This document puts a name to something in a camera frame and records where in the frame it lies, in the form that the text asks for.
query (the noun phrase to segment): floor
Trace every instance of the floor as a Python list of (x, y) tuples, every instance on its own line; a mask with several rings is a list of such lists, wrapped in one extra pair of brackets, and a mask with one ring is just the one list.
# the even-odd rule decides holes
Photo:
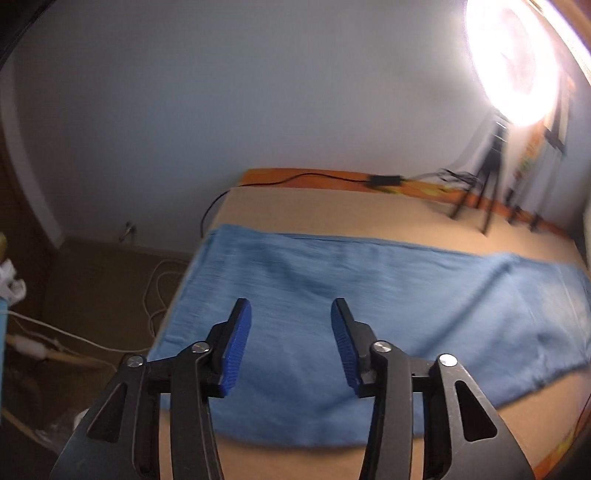
[[(61, 246), (50, 274), (41, 320), (112, 348), (133, 351), (149, 347), (152, 336), (142, 297), (154, 268), (167, 258), (170, 257), (68, 239)], [(185, 268), (185, 264), (177, 262), (159, 266), (147, 295), (149, 312), (164, 308), (155, 287), (158, 276), (164, 272), (175, 272), (162, 275), (158, 281), (160, 296), (168, 305)], [(163, 314), (155, 317), (156, 331), (162, 317)], [(115, 367), (127, 356), (101, 351), (78, 340), (50, 333), (42, 327), (22, 323), (31, 330), (58, 338), (64, 346), (106, 360)], [(12, 326), (16, 333), (18, 328), (14, 324)], [(33, 362), (19, 357), (16, 354), (7, 358), (7, 365), (16, 368), (19, 375), (24, 372), (37, 380), (39, 399), (33, 401), (34, 396), (15, 388), (13, 379), (5, 375), (4, 391), (12, 393), (7, 394), (4, 404), (34, 429), (48, 431), (59, 444), (64, 441), (64, 434), (59, 435), (52, 425), (56, 422), (70, 425), (76, 413), (91, 405), (112, 377), (113, 369), (105, 366), (92, 370), (58, 362)], [(22, 401), (23, 398), (28, 400), (28, 405)], [(46, 478), (53, 464), (50, 459), (37, 466), (31, 478)]]

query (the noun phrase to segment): table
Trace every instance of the table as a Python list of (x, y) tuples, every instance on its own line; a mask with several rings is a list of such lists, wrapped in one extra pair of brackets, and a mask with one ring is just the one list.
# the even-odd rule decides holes
[[(510, 226), (498, 215), (493, 216), (489, 235), (483, 236), (478, 230), (483, 211), (467, 210), (456, 222), (446, 216), (449, 209), (449, 205), (399, 194), (241, 187), (227, 195), (211, 228), (231, 223), (266, 232), (373, 237), (474, 254), (509, 251), (584, 268), (574, 242), (563, 236), (531, 233), (525, 225)], [(500, 409), (538, 478), (558, 458), (553, 454), (557, 446), (568, 445), (590, 391), (591, 369), (587, 368)], [(162, 412), (162, 479), (172, 478), (168, 421), (168, 412)], [(354, 480), (359, 477), (364, 450), (267, 448), (219, 436), (217, 441), (227, 480)], [(423, 440), (415, 439), (412, 479), (421, 478), (422, 461)]]

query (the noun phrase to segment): metal pivot screw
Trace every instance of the metal pivot screw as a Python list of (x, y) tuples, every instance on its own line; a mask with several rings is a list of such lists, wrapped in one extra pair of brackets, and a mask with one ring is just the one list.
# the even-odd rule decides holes
[(127, 366), (131, 368), (138, 368), (144, 364), (144, 357), (141, 355), (132, 355), (127, 359)]
[(457, 358), (449, 353), (444, 353), (439, 356), (439, 361), (446, 367), (455, 367), (457, 365)]
[(206, 353), (209, 352), (209, 345), (206, 342), (197, 342), (191, 346), (193, 353)]
[(389, 352), (390, 350), (392, 350), (392, 345), (388, 342), (385, 342), (384, 340), (380, 340), (378, 342), (375, 342), (373, 347), (376, 352), (380, 352), (380, 353), (386, 353), (386, 352)]

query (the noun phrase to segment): brown floor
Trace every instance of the brown floor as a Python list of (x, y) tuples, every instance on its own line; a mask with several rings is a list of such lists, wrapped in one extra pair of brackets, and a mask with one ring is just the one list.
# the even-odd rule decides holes
[[(152, 337), (142, 296), (153, 269), (166, 258), (169, 257), (68, 239), (61, 246), (51, 272), (41, 320), (113, 348), (132, 351), (149, 347)], [(185, 266), (172, 263), (162, 265), (158, 272), (182, 273), (184, 269)], [(171, 301), (181, 278), (181, 275), (162, 277), (160, 291), (165, 303)], [(162, 308), (154, 286), (152, 283), (148, 295), (150, 312)], [(160, 320), (160, 316), (156, 318), (156, 328)], [(11, 330), (17, 332), (18, 328), (11, 324)], [(64, 346), (116, 366), (125, 356), (23, 324), (58, 338)], [(112, 375), (113, 370), (108, 367), (91, 370), (57, 362), (40, 363), (34, 376), (41, 388), (41, 411), (34, 427), (47, 428), (60, 416), (72, 416), (88, 408)]]

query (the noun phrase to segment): white wall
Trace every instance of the white wall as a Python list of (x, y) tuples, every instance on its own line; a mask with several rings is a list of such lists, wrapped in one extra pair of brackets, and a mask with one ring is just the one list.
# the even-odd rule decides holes
[[(66, 234), (113, 240), (130, 219), (139, 244), (190, 251), (247, 168), (452, 162), (489, 108), (463, 28), (460, 0), (58, 0), (15, 53), (21, 134)], [(585, 95), (563, 174), (581, 184)], [(559, 188), (564, 224), (584, 199)]]
[(19, 128), (14, 86), (14, 56), (12, 55), (8, 57), (0, 71), (0, 118), (4, 128), (8, 154), (21, 188), (27, 195), (29, 205), (49, 240), (53, 245), (59, 247), (63, 241), (61, 227), (54, 217), (31, 167), (31, 161)]

